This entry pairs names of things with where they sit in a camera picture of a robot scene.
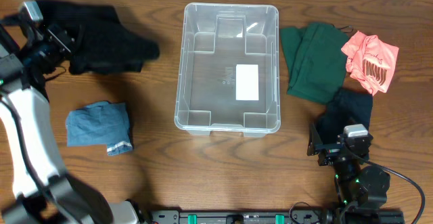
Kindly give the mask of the dark green garment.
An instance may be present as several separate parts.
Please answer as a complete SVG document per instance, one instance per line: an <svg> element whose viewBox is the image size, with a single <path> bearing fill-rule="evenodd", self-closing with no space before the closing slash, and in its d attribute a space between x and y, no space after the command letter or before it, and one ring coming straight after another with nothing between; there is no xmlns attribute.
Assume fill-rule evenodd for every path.
<svg viewBox="0 0 433 224"><path fill-rule="evenodd" d="M289 71L288 95L327 104L346 76L347 56L341 51L348 35L331 24L313 22L280 30Z"/></svg>

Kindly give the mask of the light blue denim garment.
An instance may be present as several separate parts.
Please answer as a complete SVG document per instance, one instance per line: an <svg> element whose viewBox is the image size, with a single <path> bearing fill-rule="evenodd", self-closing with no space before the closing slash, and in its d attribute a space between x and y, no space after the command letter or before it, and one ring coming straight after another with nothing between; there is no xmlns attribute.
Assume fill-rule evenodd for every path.
<svg viewBox="0 0 433 224"><path fill-rule="evenodd" d="M95 102L71 111L66 119L67 146L105 145L109 156L133 150L125 103Z"/></svg>

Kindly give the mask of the pink printed t-shirt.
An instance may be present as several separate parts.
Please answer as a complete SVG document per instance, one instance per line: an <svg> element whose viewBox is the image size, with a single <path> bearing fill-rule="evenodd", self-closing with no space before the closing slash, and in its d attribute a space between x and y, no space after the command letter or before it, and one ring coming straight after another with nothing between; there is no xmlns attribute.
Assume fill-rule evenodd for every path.
<svg viewBox="0 0 433 224"><path fill-rule="evenodd" d="M371 95L386 93L394 76L399 48L377 35L357 31L341 48L347 56L346 71Z"/></svg>

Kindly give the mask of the black sparkly knit garment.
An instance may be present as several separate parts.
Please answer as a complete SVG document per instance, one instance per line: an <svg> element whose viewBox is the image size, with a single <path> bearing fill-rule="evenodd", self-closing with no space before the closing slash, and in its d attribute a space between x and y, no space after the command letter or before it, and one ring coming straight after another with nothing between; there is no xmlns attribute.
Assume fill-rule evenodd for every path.
<svg viewBox="0 0 433 224"><path fill-rule="evenodd" d="M140 72L160 55L157 42L125 28L111 5L36 0L43 24L57 24L75 39L70 74Z"/></svg>

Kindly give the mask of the dark navy garment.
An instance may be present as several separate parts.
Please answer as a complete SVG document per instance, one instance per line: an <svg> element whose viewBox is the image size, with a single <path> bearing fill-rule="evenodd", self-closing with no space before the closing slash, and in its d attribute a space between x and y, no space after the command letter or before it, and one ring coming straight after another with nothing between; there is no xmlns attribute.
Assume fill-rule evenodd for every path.
<svg viewBox="0 0 433 224"><path fill-rule="evenodd" d="M362 124L369 129L373 96L341 88L317 119L315 128L324 144L336 143L347 125Z"/></svg>

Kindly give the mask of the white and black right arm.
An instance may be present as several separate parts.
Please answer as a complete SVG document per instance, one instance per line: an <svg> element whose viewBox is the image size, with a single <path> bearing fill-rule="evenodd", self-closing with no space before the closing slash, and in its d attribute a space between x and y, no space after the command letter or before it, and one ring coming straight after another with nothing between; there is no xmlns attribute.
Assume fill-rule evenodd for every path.
<svg viewBox="0 0 433 224"><path fill-rule="evenodd" d="M373 137L362 125L348 125L333 143L324 143L314 125L309 129L307 154L318 156L319 166L335 171L340 201L355 208L377 210L387 201L390 175L378 166L366 165Z"/></svg>

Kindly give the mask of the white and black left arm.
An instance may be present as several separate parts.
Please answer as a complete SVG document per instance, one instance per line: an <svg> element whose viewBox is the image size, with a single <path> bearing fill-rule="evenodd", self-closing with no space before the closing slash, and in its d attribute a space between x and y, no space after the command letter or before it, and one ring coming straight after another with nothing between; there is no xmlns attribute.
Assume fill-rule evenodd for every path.
<svg viewBox="0 0 433 224"><path fill-rule="evenodd" d="M14 166L16 201L1 211L6 223L113 223L106 199L67 170L53 136L45 75L72 51L56 26L23 23L21 48L1 30L1 120Z"/></svg>

